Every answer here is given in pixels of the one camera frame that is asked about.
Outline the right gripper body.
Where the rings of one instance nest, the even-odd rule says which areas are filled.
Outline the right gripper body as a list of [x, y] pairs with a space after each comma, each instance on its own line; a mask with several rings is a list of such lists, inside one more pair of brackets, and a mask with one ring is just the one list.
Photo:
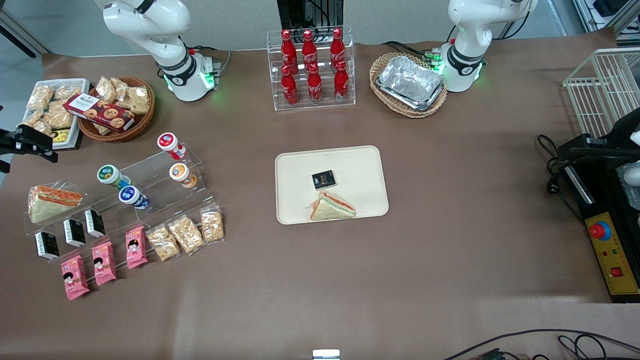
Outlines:
[[[0, 155], [22, 155], [23, 151], [18, 149], [18, 142], [16, 141], [16, 136], [19, 133], [14, 131], [9, 131], [6, 129], [0, 129]], [[2, 174], [8, 174], [10, 172], [10, 164], [9, 162], [0, 160], [0, 172]]]

